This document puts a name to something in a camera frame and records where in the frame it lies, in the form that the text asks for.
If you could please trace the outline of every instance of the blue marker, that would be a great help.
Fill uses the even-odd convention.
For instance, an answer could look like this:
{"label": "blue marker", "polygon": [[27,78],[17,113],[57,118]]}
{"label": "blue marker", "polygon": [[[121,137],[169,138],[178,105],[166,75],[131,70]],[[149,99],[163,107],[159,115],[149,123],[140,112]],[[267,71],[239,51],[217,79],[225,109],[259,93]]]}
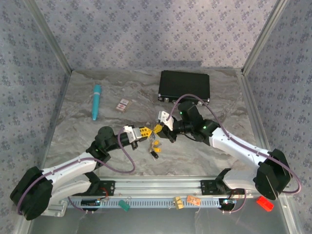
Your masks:
{"label": "blue marker", "polygon": [[96,120],[98,116],[99,96],[101,95],[101,86],[96,84],[93,90],[92,119]]}

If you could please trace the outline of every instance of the black case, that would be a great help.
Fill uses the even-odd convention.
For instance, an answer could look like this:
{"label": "black case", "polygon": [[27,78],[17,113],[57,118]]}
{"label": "black case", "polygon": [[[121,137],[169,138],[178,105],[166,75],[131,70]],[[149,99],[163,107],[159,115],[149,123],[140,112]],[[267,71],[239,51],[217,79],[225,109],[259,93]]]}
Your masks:
{"label": "black case", "polygon": [[[158,100],[175,102],[183,94],[194,94],[205,102],[210,101],[210,83],[208,74],[162,71],[158,91]],[[181,102],[190,100],[201,105],[194,97],[185,97]]]}

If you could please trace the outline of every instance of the cable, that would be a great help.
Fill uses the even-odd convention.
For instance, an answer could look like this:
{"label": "cable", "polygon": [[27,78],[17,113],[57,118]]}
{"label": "cable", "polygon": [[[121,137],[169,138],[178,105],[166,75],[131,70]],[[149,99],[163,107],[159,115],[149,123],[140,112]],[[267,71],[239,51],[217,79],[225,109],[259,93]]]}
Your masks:
{"label": "cable", "polygon": [[191,137],[189,137],[188,135],[186,135],[186,134],[183,134],[186,138],[188,138],[188,139],[190,139],[190,140],[193,140],[193,141],[196,141],[195,139],[193,139],[193,138],[191,138]]}
{"label": "cable", "polygon": [[107,198],[107,197],[108,197],[107,189],[105,189],[104,187],[103,187],[103,188],[100,188],[100,189],[102,189],[102,190],[104,190],[104,191],[106,192],[105,197],[100,198],[100,200]]}
{"label": "cable", "polygon": [[102,164],[107,167],[108,169],[111,169],[113,172],[118,172],[118,173],[122,173],[122,174],[129,174],[129,173],[132,173],[136,170],[136,165],[135,165],[135,162],[133,161],[133,159],[130,157],[130,155],[126,152],[126,150],[123,148],[122,144],[121,144],[121,141],[120,141],[120,135],[121,133],[123,133],[123,130],[124,130],[124,127],[122,127],[120,129],[120,131],[118,132],[118,136],[117,136],[117,141],[118,141],[118,145],[119,147],[121,148],[121,150],[124,152],[124,154],[127,156],[127,158],[130,160],[130,162],[132,163],[132,166],[133,166],[133,169],[130,170],[130,171],[120,171],[120,170],[117,170],[115,168],[112,168],[111,166],[107,165],[106,163],[102,162]]}
{"label": "cable", "polygon": [[234,211],[232,210],[232,211],[229,211],[229,212],[234,213],[234,212],[237,212],[237,211],[240,211],[241,209],[243,209],[243,207],[244,207],[244,205],[246,203],[246,199],[247,199],[247,195],[246,195],[246,190],[245,189],[244,189],[244,193],[245,193],[245,196],[244,196],[243,204],[238,209],[236,209]]}
{"label": "cable", "polygon": [[48,173],[46,173],[46,174],[43,174],[43,175],[41,175],[40,177],[38,177],[36,180],[34,180],[34,182],[32,182],[32,183],[28,186],[28,188],[25,190],[25,192],[23,192],[23,194],[21,195],[21,197],[20,197],[20,199],[19,199],[19,202],[18,202],[18,205],[17,205],[17,212],[18,212],[18,214],[19,214],[19,215],[22,215],[22,213],[21,213],[21,211],[20,211],[20,206],[21,206],[23,200],[25,199],[26,195],[28,194],[28,192],[31,190],[32,187],[34,187],[35,184],[38,183],[38,181],[42,180],[43,178],[45,178],[45,177],[47,177],[47,176],[49,176],[49,175],[52,175],[52,174],[54,174],[54,173],[56,173],[56,172],[59,172],[59,171],[65,169],[65,168],[67,168],[67,167],[70,167],[70,166],[72,166],[72,165],[74,165],[74,164],[76,164],[76,163],[80,163],[80,162],[83,162],[83,161],[93,160],[93,161],[96,161],[96,162],[98,162],[98,163],[104,165],[105,167],[111,169],[111,170],[114,171],[114,172],[123,173],[123,174],[127,174],[127,173],[132,173],[132,172],[134,172],[135,169],[136,169],[135,163],[134,163],[134,161],[132,160],[132,158],[130,157],[130,155],[125,151],[125,149],[123,148],[123,146],[122,146],[122,144],[121,144],[121,141],[120,141],[120,135],[121,135],[121,133],[123,132],[123,130],[124,130],[124,128],[120,129],[120,131],[118,132],[117,140],[118,140],[118,144],[119,144],[121,150],[125,153],[125,155],[126,155],[126,156],[129,158],[129,160],[131,161],[131,163],[132,163],[132,165],[133,165],[133,169],[132,169],[132,170],[130,170],[130,171],[120,171],[120,170],[117,170],[117,169],[112,168],[111,166],[107,165],[106,163],[104,163],[104,162],[102,162],[101,160],[99,160],[99,159],[97,159],[97,158],[94,158],[94,157],[86,157],[86,158],[82,158],[82,159],[77,159],[76,161],[73,161],[73,162],[71,162],[71,163],[68,163],[68,164],[66,164],[66,165],[64,165],[64,166],[62,166],[62,167],[60,167],[60,168],[57,168],[57,169],[55,169],[55,170],[52,171],[52,172],[48,172]]}
{"label": "cable", "polygon": [[82,212],[86,212],[84,209],[79,208],[78,206],[76,206],[76,205],[73,203],[73,201],[70,199],[70,197],[67,197],[67,199],[68,199],[69,203],[70,203],[75,209],[80,210],[80,211],[82,211]]}
{"label": "cable", "polygon": [[242,148],[244,148],[244,149],[246,149],[246,150],[249,150],[250,152],[253,152],[253,153],[258,154],[258,155],[261,155],[261,156],[264,156],[265,158],[267,158],[267,159],[269,159],[269,160],[275,162],[276,164],[278,164],[279,166],[281,166],[282,168],[284,168],[286,171],[288,171],[290,174],[292,174],[292,176],[297,180],[298,188],[297,188],[296,190],[294,190],[294,191],[283,191],[283,193],[286,193],[286,194],[297,194],[297,193],[299,193],[299,192],[301,191],[302,185],[301,185],[300,179],[299,179],[299,177],[295,174],[295,172],[294,172],[292,169],[290,169],[289,167],[287,167],[284,163],[282,163],[282,162],[276,160],[275,158],[271,157],[270,155],[264,154],[264,153],[262,153],[262,152],[258,152],[257,150],[252,149],[252,148],[250,148],[250,147],[248,147],[248,146],[246,146],[246,145],[244,145],[244,144],[238,142],[238,141],[235,140],[234,138],[232,138],[232,137],[229,135],[229,133],[225,130],[223,124],[221,123],[221,121],[219,120],[219,118],[216,116],[216,114],[212,111],[212,109],[206,104],[206,102],[204,102],[204,101],[203,101],[201,98],[199,98],[198,96],[196,96],[196,95],[194,95],[194,94],[184,94],[184,95],[182,95],[181,97],[179,97],[178,100],[176,101],[176,103],[174,104],[174,106],[173,106],[173,108],[172,108],[172,110],[171,110],[171,112],[170,112],[168,118],[166,119],[167,121],[168,121],[168,120],[170,119],[170,117],[172,116],[172,114],[173,114],[173,112],[174,112],[176,106],[178,105],[178,103],[179,103],[179,102],[181,101],[181,99],[184,98],[184,97],[194,97],[194,98],[198,99],[199,101],[201,101],[201,102],[203,103],[203,105],[205,105],[205,106],[208,108],[208,110],[211,112],[211,114],[215,117],[216,121],[219,123],[219,125],[220,125],[222,131],[223,131],[224,134],[227,136],[227,138],[230,139],[231,141],[233,141],[235,144],[239,145],[240,147],[242,147]]}
{"label": "cable", "polygon": [[[232,192],[231,192],[231,194],[230,194],[230,196],[229,196],[229,198],[228,199],[230,199],[231,197],[232,197],[232,195],[235,195],[234,194],[234,192],[237,192],[237,190],[232,190]],[[236,195],[238,195],[238,199],[236,200],[236,201],[238,201],[239,200],[239,198],[240,198],[240,194],[239,194],[239,192],[237,192],[237,194]]]}

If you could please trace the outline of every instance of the gray wallpaper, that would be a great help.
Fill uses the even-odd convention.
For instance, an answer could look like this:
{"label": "gray wallpaper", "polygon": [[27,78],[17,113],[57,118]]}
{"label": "gray wallpaper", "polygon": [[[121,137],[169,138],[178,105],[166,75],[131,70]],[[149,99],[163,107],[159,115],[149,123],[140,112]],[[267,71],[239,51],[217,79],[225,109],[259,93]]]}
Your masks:
{"label": "gray wallpaper", "polygon": [[309,234],[312,233],[311,64],[312,3],[291,0],[248,79],[270,145],[284,151],[303,184],[295,200]]}
{"label": "gray wallpaper", "polygon": [[67,77],[23,1],[1,0],[0,9],[0,233],[11,234],[9,195],[42,161]]}
{"label": "gray wallpaper", "polygon": [[75,69],[243,66],[276,0],[36,0]]}

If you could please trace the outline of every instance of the red block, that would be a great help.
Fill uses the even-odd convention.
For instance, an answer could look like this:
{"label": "red block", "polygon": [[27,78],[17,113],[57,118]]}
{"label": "red block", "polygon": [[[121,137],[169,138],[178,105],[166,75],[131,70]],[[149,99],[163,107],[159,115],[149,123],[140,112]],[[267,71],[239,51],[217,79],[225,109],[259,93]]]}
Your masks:
{"label": "red block", "polygon": [[260,196],[257,200],[257,203],[266,211],[271,211],[273,210],[274,205],[269,202],[269,200],[267,200],[265,197]]}

